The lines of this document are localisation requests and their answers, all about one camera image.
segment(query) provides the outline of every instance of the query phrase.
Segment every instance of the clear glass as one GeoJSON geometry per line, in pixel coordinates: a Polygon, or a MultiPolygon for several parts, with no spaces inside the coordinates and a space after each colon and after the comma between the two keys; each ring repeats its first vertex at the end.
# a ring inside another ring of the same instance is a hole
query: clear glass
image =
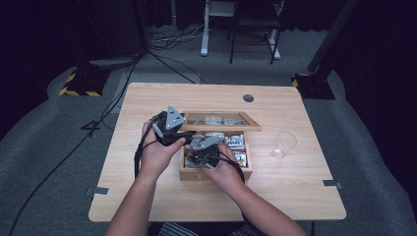
{"type": "Polygon", "coordinates": [[[297,139],[295,136],[288,132],[281,132],[275,138],[275,143],[271,154],[273,157],[283,158],[296,146],[297,139]]]}

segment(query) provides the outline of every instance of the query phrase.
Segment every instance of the desk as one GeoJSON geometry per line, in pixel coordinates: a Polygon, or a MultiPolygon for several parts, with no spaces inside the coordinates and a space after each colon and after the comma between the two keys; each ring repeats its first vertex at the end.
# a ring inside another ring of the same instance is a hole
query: desk
{"type": "MultiPolygon", "coordinates": [[[[217,2],[206,0],[205,29],[203,32],[202,50],[200,52],[200,55],[209,55],[209,17],[233,17],[234,4],[234,2],[217,2]]],[[[275,5],[275,10],[278,15],[283,7],[282,4],[283,1],[280,4],[275,5]]],[[[275,30],[273,30],[272,33],[269,35],[268,43],[270,50],[273,51],[273,46],[275,45],[275,30]]],[[[278,49],[276,49],[273,58],[275,58],[276,60],[279,60],[281,58],[278,49]]]]}
{"type": "MultiPolygon", "coordinates": [[[[106,156],[89,218],[110,221],[134,181],[134,155],[143,124],[168,105],[178,111],[244,111],[262,126],[249,132],[253,174],[247,185],[293,219],[329,220],[346,216],[325,157],[296,88],[130,84],[106,156]],[[251,94],[253,102],[243,100],[251,94]],[[283,159],[270,151],[279,131],[288,131],[297,147],[283,159]]],[[[240,209],[211,181],[180,181],[179,151],[160,176],[149,221],[237,221],[240,209]]]]}

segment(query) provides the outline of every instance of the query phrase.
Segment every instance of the wooden box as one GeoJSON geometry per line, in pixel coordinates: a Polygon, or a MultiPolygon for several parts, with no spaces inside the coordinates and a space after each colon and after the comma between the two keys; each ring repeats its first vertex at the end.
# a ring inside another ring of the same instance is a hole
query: wooden box
{"type": "MultiPolygon", "coordinates": [[[[241,163],[245,180],[249,180],[252,174],[252,159],[247,132],[260,131],[261,126],[258,123],[244,112],[185,112],[184,117],[187,121],[180,131],[196,131],[197,136],[223,136],[223,142],[231,147],[241,163]]],[[[187,146],[181,148],[180,180],[209,180],[200,167],[187,160],[186,156],[191,151],[193,150],[187,146]]]]}

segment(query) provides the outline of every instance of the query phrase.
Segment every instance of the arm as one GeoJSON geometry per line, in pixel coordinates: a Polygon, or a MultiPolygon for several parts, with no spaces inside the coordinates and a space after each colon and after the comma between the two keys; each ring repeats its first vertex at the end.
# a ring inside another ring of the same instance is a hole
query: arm
{"type": "MultiPolygon", "coordinates": [[[[237,162],[228,146],[219,145],[218,148],[237,162]]],[[[231,165],[220,161],[214,169],[202,167],[202,171],[236,203],[249,221],[265,234],[306,235],[294,220],[246,186],[231,165]]]]}
{"type": "MultiPolygon", "coordinates": [[[[148,125],[149,122],[146,122],[142,134],[148,125]]],[[[155,140],[154,130],[150,129],[144,146],[155,140]]],[[[106,235],[147,235],[156,181],[168,166],[171,157],[184,143],[185,140],[181,139],[175,144],[165,147],[156,142],[144,149],[141,171],[114,214],[106,235]]]]}

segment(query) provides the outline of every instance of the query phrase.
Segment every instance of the item in box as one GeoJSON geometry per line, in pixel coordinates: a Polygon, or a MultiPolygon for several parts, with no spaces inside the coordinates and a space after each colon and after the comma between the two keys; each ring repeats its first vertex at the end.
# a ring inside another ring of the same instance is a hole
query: item in box
{"type": "Polygon", "coordinates": [[[218,148],[217,146],[210,146],[204,149],[190,150],[190,152],[186,153],[185,159],[194,163],[194,165],[188,163],[188,166],[185,167],[196,168],[195,166],[197,165],[198,168],[199,164],[203,164],[210,169],[214,169],[219,162],[218,148]]]}
{"type": "Polygon", "coordinates": [[[206,116],[205,125],[221,125],[221,117],[219,117],[219,116],[206,116]]]}
{"type": "Polygon", "coordinates": [[[185,156],[185,162],[184,162],[184,167],[185,168],[199,168],[199,165],[194,162],[193,160],[191,160],[192,156],[185,156]]]}
{"type": "Polygon", "coordinates": [[[246,152],[242,151],[233,151],[233,154],[236,156],[237,161],[240,164],[240,167],[248,167],[248,160],[246,158],[246,152]]]}
{"type": "Polygon", "coordinates": [[[189,147],[193,150],[205,149],[224,142],[224,134],[220,132],[210,132],[204,135],[198,133],[192,138],[193,140],[190,142],[189,147]]]}
{"type": "Polygon", "coordinates": [[[243,125],[243,120],[224,119],[223,124],[224,125],[243,125]]]}
{"type": "Polygon", "coordinates": [[[224,138],[224,142],[230,146],[231,149],[243,149],[245,148],[245,143],[243,142],[243,135],[239,136],[229,136],[224,138]]]}

